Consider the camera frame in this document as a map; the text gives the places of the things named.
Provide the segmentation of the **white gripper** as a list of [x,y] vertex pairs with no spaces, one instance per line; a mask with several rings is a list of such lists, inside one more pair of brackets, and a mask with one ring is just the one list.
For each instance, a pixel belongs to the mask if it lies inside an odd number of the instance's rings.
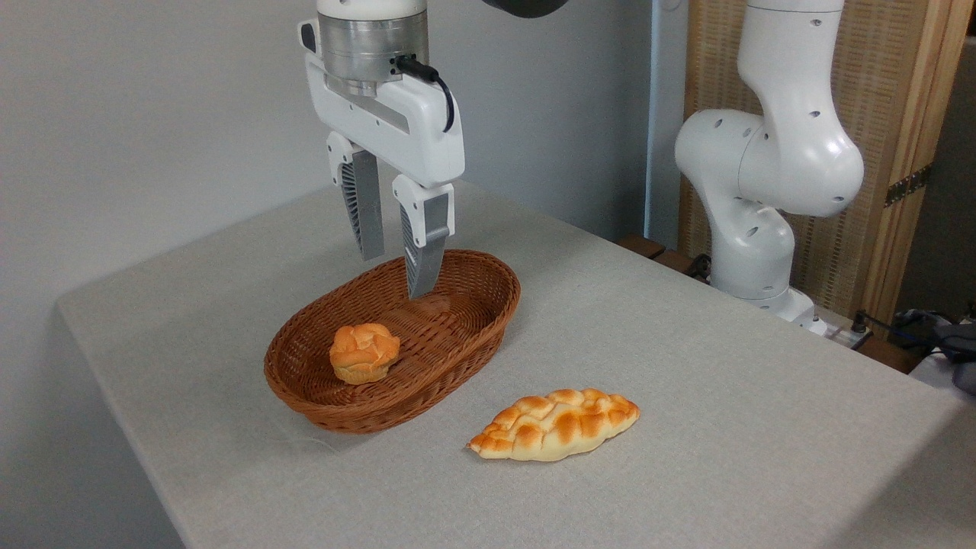
[[409,299],[419,299],[435,288],[446,240],[454,234],[450,181],[466,170],[460,108],[442,80],[407,74],[381,83],[373,98],[346,96],[327,86],[320,56],[307,52],[304,65],[315,111],[334,130],[327,138],[332,183],[342,192],[364,261],[386,252],[376,157],[403,174],[393,180],[393,193]]

